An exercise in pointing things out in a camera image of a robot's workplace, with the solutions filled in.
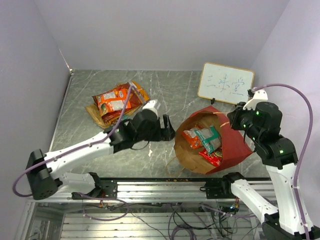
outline red paper bag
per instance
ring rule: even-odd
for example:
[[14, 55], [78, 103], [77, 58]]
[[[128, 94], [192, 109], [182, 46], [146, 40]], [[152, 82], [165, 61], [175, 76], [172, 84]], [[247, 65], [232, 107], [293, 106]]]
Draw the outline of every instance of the red paper bag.
[[[205, 160], [199, 152], [204, 148], [192, 149], [182, 136], [184, 130], [193, 128], [196, 124], [208, 128], [214, 126], [222, 140], [222, 162], [220, 166], [213, 166]], [[228, 117], [213, 106], [205, 107], [194, 112], [177, 129], [174, 141], [175, 155], [180, 164], [195, 173], [212, 174], [231, 168], [252, 154], [249, 146], [244, 143], [240, 132], [230, 128]]]

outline whiteboard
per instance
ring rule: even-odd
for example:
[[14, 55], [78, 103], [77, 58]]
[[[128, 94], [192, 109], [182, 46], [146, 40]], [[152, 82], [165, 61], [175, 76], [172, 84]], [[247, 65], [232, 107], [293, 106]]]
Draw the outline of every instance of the whiteboard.
[[251, 70], [206, 62], [203, 65], [198, 96], [237, 104], [248, 101], [255, 73]]

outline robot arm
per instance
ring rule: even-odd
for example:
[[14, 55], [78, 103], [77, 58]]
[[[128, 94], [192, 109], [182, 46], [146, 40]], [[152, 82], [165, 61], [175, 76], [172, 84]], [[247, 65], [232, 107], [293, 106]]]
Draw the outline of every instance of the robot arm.
[[133, 119], [121, 121], [111, 134], [112, 127], [96, 136], [62, 150], [43, 154], [40, 149], [30, 154], [27, 168], [50, 159], [48, 162], [28, 172], [27, 178], [33, 199], [42, 200], [57, 192], [88, 193], [91, 197], [102, 197], [106, 192], [95, 173], [69, 173], [74, 167], [101, 156], [115, 154], [132, 148], [140, 141], [170, 141], [175, 137], [169, 117], [163, 115], [164, 128], [160, 126], [157, 100], [149, 101]]
[[[305, 229], [293, 188], [298, 162], [296, 149], [289, 139], [279, 135], [282, 113], [277, 105], [267, 100], [266, 92], [259, 90], [247, 103], [238, 103], [236, 109], [227, 116], [232, 129], [244, 131], [244, 135], [254, 142], [255, 151], [266, 165], [273, 183], [278, 209], [253, 190], [239, 173], [224, 176], [224, 188], [253, 211], [263, 223], [263, 231], [270, 234], [266, 236], [268, 239], [302, 239]], [[306, 227], [310, 235], [315, 237], [315, 227], [304, 201], [301, 202]]]

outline table surface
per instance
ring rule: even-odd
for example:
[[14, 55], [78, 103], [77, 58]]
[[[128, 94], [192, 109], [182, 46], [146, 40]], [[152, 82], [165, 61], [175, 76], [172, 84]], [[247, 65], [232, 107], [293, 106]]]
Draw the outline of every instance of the table surface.
[[[102, 129], [95, 124], [85, 110], [93, 103], [92, 96], [104, 93], [118, 83], [137, 81], [151, 99], [161, 102], [159, 114], [168, 114], [174, 129], [193, 112], [210, 105], [210, 100], [197, 95], [201, 71], [144, 71], [144, 70], [74, 70], [55, 135], [52, 151], [64, 149], [98, 134]], [[229, 112], [233, 105], [215, 102], [213, 105], [221, 112]], [[137, 143], [134, 147], [143, 147]], [[71, 170], [84, 174], [95, 172], [99, 177], [119, 178], [167, 178], [165, 166], [175, 157], [174, 140], [169, 142], [150, 142], [142, 150], [123, 150], [113, 155], [92, 159]], [[174, 159], [168, 171], [174, 175], [182, 166]], [[240, 172], [245, 177], [268, 177], [261, 159], [253, 153], [242, 163], [229, 169], [203, 175], [184, 169], [180, 178], [219, 178], [230, 172]]]

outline red snack bag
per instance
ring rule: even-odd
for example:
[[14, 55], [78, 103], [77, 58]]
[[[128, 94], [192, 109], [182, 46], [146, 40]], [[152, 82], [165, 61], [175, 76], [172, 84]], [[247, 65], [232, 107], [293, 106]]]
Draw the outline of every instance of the red snack bag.
[[125, 109], [130, 109], [131, 104], [128, 101], [127, 105], [125, 106], [125, 101], [127, 98], [127, 90], [126, 89], [112, 89], [105, 93], [95, 96], [97, 101], [97, 107], [99, 109], [100, 116], [107, 113], [112, 113], [115, 111], [122, 110], [124, 107]]
[[[134, 109], [137, 110], [139, 108], [139, 106], [141, 106], [141, 104], [143, 103], [143, 100], [144, 101], [148, 101], [149, 100], [149, 97], [148, 97], [146, 91], [137, 82], [130, 81], [130, 82], [127, 82], [127, 83], [124, 83], [124, 84], [120, 84], [120, 85], [116, 86], [115, 88], [113, 88], [112, 90], [105, 92], [105, 93], [108, 93], [108, 92], [111, 92], [111, 91], [120, 91], [120, 90], [123, 89], [123, 90], [126, 90], [126, 93], [128, 94], [128, 89], [129, 89], [131, 84], [133, 84], [135, 86], [135, 88], [137, 89], [138, 92], [136, 93], [135, 90], [131, 91], [130, 99], [129, 99], [129, 103], [130, 103], [131, 107], [127, 108], [128, 107], [128, 105], [127, 105], [127, 107], [125, 109], [125, 112], [124, 112], [125, 115], [131, 115], [134, 112]], [[99, 105], [97, 98], [100, 95], [92, 96], [92, 98], [94, 100], [94, 103], [95, 103], [95, 105], [97, 107]], [[119, 118], [120, 113], [121, 113], [121, 110], [113, 111], [113, 112], [107, 112], [101, 118], [102, 118], [102, 120], [103, 120], [103, 122], [105, 124], [111, 125], [111, 124], [113, 124], [113, 122], [115, 120], [117, 120]]]
[[181, 133], [181, 135], [187, 140], [187, 142], [190, 144], [190, 147], [193, 149], [198, 149], [202, 147], [202, 143], [195, 132], [195, 130], [200, 129], [202, 129], [202, 127], [196, 124], [195, 127], [191, 128], [190, 130], [184, 130]]
[[204, 149], [199, 152], [199, 154], [204, 157], [209, 163], [215, 167], [219, 167], [222, 161], [222, 150], [218, 148], [212, 154], [208, 154], [207, 150]]

